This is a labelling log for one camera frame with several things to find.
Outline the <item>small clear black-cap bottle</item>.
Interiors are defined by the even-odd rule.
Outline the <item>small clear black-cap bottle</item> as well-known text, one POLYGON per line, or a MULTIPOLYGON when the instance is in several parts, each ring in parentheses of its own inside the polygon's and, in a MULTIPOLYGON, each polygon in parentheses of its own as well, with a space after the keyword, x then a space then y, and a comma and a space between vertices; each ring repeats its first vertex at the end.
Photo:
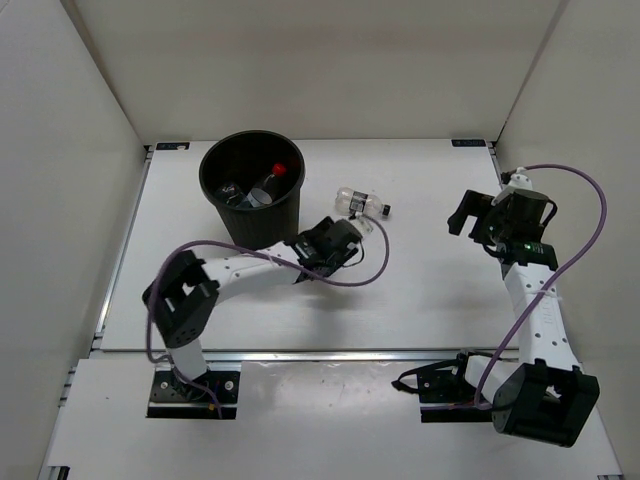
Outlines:
POLYGON ((337 190, 334 206, 338 213, 346 216, 364 214, 386 219, 391 213, 391 206, 382 202, 376 195, 347 187, 337 190))

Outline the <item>red-cap clear bottle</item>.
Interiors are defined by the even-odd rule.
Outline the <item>red-cap clear bottle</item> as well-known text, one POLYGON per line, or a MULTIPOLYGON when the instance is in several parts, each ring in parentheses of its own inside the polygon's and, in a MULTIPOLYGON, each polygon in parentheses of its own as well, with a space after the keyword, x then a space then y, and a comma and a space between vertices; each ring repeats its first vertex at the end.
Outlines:
POLYGON ((286 173, 287 168, 285 165, 275 163, 271 171, 250 189, 247 194, 249 204, 254 208, 272 204, 283 189, 286 173))

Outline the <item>large clear green-label bottle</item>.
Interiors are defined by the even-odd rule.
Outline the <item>large clear green-label bottle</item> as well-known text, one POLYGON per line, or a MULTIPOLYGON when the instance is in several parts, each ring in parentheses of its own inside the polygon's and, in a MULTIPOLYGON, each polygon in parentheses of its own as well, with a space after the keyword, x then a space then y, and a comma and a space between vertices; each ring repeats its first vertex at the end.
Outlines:
POLYGON ((255 207, 243 192, 223 192, 219 196, 219 200, 223 204, 233 208, 251 209, 255 207))

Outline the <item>orange juice bottle fruit label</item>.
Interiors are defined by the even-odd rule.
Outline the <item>orange juice bottle fruit label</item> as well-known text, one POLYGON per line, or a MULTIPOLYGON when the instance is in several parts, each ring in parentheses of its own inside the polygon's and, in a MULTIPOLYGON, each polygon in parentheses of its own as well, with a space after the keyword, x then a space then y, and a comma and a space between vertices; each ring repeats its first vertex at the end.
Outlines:
POLYGON ((236 206, 243 201, 244 192, 236 183, 226 182, 216 190, 215 198, 226 205, 236 206))

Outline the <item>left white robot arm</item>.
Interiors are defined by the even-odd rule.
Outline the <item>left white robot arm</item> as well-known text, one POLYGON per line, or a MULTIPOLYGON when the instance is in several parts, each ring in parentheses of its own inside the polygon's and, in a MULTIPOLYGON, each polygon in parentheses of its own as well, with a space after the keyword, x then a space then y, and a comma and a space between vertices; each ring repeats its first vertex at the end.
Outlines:
POLYGON ((371 223, 362 217, 326 217, 312 229, 253 255, 204 260, 191 249, 177 254, 161 277, 156 300, 150 301, 151 287, 142 294, 179 371, 177 391, 188 400, 208 392, 210 377, 200 336, 216 305, 270 287, 328 278, 357 254, 371 231, 371 223))

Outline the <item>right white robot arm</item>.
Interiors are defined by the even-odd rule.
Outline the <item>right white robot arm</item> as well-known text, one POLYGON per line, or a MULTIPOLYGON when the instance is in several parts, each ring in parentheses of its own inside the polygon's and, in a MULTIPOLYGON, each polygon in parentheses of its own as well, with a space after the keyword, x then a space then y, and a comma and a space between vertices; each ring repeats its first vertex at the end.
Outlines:
POLYGON ((497 432, 569 448, 600 395, 598 380, 584 373, 566 334, 556 278, 555 250, 542 241, 557 205, 546 195, 510 187, 498 196, 468 190, 447 221, 458 235, 468 218, 470 238, 498 260, 516 317, 511 364, 499 353, 470 354, 449 375, 460 399, 487 404, 497 432))

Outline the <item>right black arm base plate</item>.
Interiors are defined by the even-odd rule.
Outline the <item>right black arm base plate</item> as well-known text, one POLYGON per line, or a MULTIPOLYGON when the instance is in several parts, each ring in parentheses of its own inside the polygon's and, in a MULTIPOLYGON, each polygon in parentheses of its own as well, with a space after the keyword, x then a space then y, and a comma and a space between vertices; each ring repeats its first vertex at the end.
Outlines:
POLYGON ((476 358, 489 360, 490 355, 462 351, 454 359, 407 370, 391 386, 398 392, 418 396, 423 424, 489 423, 492 409, 475 406, 475 388, 464 378, 469 360, 476 358))

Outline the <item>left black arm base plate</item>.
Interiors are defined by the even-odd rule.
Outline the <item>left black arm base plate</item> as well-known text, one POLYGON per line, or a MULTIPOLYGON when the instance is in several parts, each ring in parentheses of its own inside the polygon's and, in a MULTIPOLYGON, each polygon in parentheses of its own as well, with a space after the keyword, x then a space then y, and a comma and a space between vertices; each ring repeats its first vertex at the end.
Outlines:
POLYGON ((151 419, 235 420, 241 379, 239 364, 210 364, 210 369, 195 383, 213 392, 179 380, 168 367, 154 371, 149 393, 146 417, 151 419))

